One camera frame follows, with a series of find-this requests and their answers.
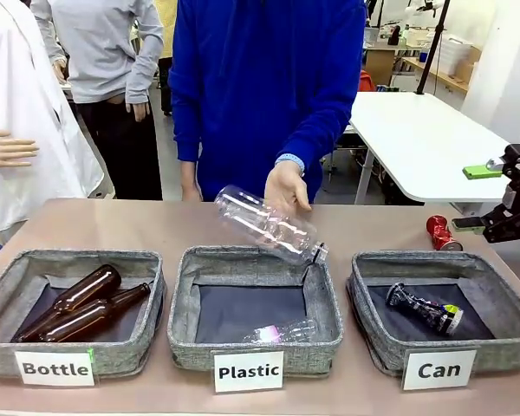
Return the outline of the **white-coat person's hand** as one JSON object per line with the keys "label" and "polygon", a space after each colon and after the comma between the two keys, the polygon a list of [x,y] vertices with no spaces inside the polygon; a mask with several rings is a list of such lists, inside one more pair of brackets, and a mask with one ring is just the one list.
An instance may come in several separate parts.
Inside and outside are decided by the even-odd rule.
{"label": "white-coat person's hand", "polygon": [[0,131],[0,168],[30,166],[39,147],[33,140],[14,138],[7,131]]}

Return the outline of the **blue person's left hand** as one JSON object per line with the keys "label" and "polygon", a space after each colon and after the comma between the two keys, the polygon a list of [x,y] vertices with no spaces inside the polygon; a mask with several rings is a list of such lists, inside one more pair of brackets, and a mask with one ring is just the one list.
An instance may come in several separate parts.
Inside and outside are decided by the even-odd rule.
{"label": "blue person's left hand", "polygon": [[266,205],[287,215],[311,211],[307,185],[302,180],[301,172],[300,166],[294,161],[277,163],[265,183]]}

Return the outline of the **grey person's right hand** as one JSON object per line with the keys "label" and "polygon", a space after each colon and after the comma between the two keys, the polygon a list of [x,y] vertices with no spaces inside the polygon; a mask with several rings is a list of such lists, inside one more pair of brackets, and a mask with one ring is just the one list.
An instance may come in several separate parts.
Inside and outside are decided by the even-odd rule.
{"label": "grey person's right hand", "polygon": [[52,61],[52,68],[56,79],[65,84],[68,80],[68,61],[65,57],[57,57]]}

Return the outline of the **blue person's right hand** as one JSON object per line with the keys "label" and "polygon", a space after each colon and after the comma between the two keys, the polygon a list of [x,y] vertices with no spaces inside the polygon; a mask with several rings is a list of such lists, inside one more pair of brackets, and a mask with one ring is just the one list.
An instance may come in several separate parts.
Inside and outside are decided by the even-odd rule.
{"label": "blue person's right hand", "polygon": [[184,202],[201,202],[203,200],[196,179],[195,162],[180,162],[180,184]]}

